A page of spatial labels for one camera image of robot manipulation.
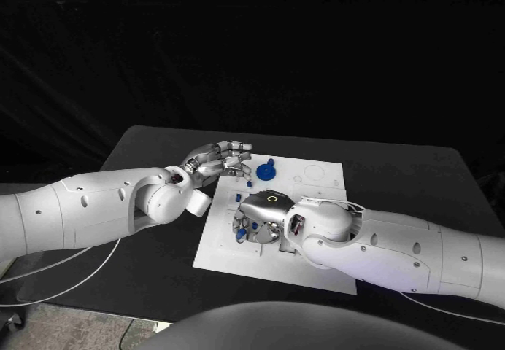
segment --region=blue object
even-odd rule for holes
[[[245,228],[241,228],[238,233],[235,234],[237,240],[239,240],[247,234]]]
[[[255,169],[255,175],[260,180],[270,181],[276,177],[274,160],[268,159],[267,164],[261,164]]]

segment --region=white board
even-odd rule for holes
[[[270,158],[277,174],[270,181],[263,181],[255,176],[255,169]],[[355,295],[355,279],[338,270],[314,268],[293,252],[289,242],[257,244],[245,241],[238,244],[231,230],[239,203],[263,190],[284,193],[294,202],[303,195],[345,201],[342,164],[257,154],[244,163],[252,169],[252,188],[247,187],[244,178],[219,178],[192,266]],[[237,194],[241,195],[239,202],[235,201]]]

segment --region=gray carpet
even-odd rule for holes
[[[0,350],[131,350],[154,334],[156,322],[136,319],[128,329],[130,323],[127,317],[36,304],[24,329],[1,339]]]

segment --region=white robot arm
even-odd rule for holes
[[[196,188],[218,176],[251,179],[241,163],[251,149],[237,141],[206,144],[180,166],[81,174],[0,196],[0,261],[104,244],[172,222],[185,209],[201,217],[211,198]]]
[[[294,203],[274,191],[251,195],[234,218],[238,243],[274,243],[283,234],[316,268],[398,292],[459,295],[505,308],[505,239],[336,202]],[[248,233],[252,220],[267,225],[268,237]]]

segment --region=cable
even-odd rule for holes
[[[348,202],[348,201],[340,201],[338,199],[322,199],[322,198],[310,198],[310,197],[303,197],[303,198],[310,199],[312,201],[345,203],[345,204],[349,204],[352,206],[358,206],[362,210],[366,210],[366,208],[364,206],[361,206],[359,204]]]
[[[111,253],[108,254],[108,257],[105,258],[105,260],[102,261],[102,265],[100,265],[100,267],[95,269],[95,271],[92,272],[92,274],[71,288],[68,288],[65,291],[62,291],[61,293],[58,293],[56,295],[53,295],[52,297],[48,297],[42,300],[37,300],[37,301],[33,301],[32,303],[23,303],[23,304],[6,304],[6,305],[1,305],[0,304],[0,308],[10,308],[10,307],[16,307],[16,306],[26,306],[26,305],[33,305],[33,304],[37,304],[40,303],[42,301],[46,301],[49,299],[53,299],[55,297],[59,297],[62,294],[65,294],[66,292],[69,292],[72,289],[75,289],[94,275],[95,273],[100,271],[100,269],[102,268],[102,266],[105,265],[107,261],[110,260],[112,254],[114,254],[114,251],[115,251],[115,248],[118,247],[118,242],[121,241],[121,239],[118,239],[118,241],[115,242],[115,245],[114,245],[114,248],[111,250]]]
[[[128,333],[128,330],[130,330],[130,327],[131,327],[131,324],[134,323],[134,319],[131,319],[131,321],[130,321],[130,324],[128,324],[128,327],[125,328],[125,331],[124,331],[124,333],[123,333],[123,335],[121,335],[121,339],[118,340],[118,350],[123,350],[123,339],[124,339],[124,336],[127,335],[127,333]]]
[[[7,279],[0,280],[0,284],[1,284],[1,283],[7,283],[7,282],[13,281],[14,279],[20,279],[22,277],[26,277],[26,276],[29,276],[29,275],[33,275],[35,273],[42,272],[43,270],[48,270],[49,268],[53,268],[53,267],[58,266],[59,264],[68,262],[71,259],[74,259],[75,257],[78,257],[78,256],[79,256],[82,253],[85,253],[89,249],[91,249],[91,247],[87,248],[87,249],[84,249],[84,250],[81,250],[81,251],[79,251],[76,254],[74,254],[71,257],[68,257],[66,259],[63,259],[63,260],[59,261],[59,262],[55,262],[52,265],[46,266],[45,268],[39,268],[37,270],[35,270],[35,271],[32,271],[32,272],[23,273],[23,274],[19,275],[19,276],[14,276],[14,277],[10,277],[10,278],[7,278]]]
[[[483,321],[483,322],[501,324],[502,326],[505,326],[505,323],[504,323],[504,322],[493,321],[492,319],[480,319],[479,317],[473,317],[473,316],[466,316],[466,315],[454,314],[454,313],[450,312],[450,311],[440,310],[439,308],[434,308],[433,306],[426,305],[424,303],[421,303],[420,301],[417,301],[415,299],[413,299],[408,295],[404,295],[401,292],[398,292],[398,293],[400,293],[407,299],[410,299],[411,301],[414,301],[417,304],[426,306],[427,308],[431,308],[433,310],[437,310],[437,311],[440,311],[440,312],[444,312],[444,313],[449,314],[449,315],[463,317],[465,319],[475,319],[476,321]]]

